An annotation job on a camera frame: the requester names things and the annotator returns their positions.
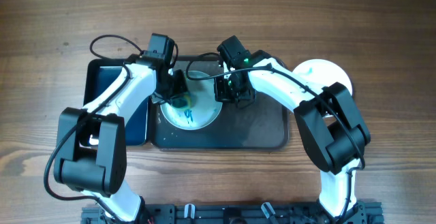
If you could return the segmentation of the green yellow sponge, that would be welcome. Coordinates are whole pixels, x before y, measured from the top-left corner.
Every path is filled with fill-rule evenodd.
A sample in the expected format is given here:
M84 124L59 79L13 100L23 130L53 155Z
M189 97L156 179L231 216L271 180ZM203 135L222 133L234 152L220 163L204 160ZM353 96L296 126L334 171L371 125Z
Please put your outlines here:
M170 99L170 105L174 109L187 110L192 107L191 93L181 93Z

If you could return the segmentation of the white plate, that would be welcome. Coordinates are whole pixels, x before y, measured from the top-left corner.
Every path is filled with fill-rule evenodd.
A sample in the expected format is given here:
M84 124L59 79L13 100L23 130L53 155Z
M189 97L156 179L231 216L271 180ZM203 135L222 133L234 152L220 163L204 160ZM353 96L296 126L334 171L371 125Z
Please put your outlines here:
M201 129L218 117L222 103L215 101L214 80L185 80L191 105L181 109L165 103L160 106L161 113L171 125L179 129Z
M295 79L320 95L324 87L339 82L353 95L352 82L337 64L324 59L311 59L297 65L292 71Z

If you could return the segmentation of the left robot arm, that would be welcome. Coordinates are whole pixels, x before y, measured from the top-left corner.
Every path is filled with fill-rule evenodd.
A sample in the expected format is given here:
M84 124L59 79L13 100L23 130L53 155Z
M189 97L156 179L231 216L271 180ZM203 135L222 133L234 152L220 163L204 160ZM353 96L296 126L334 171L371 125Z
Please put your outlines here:
M59 117L57 145L44 170L44 188L66 201L49 185L57 183L78 192L74 201L91 199L114 223L153 223L143 197L125 181L127 153L125 126L151 96L178 109L191 106L182 71L174 71L178 46L167 35L152 34L147 50L122 63L116 80L83 108L66 108Z

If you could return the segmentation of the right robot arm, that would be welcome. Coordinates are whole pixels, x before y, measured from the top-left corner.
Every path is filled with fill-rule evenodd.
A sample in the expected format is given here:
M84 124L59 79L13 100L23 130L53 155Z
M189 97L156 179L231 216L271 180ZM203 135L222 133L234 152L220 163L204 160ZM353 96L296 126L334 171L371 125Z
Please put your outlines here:
M292 112L305 152L321 173L318 202L332 221L345 223L357 203L355 175L366 166L364 148L371 141L345 71L323 59L290 71L263 50L250 52L236 36L217 52L224 73L215 78L216 100L236 103L263 93Z

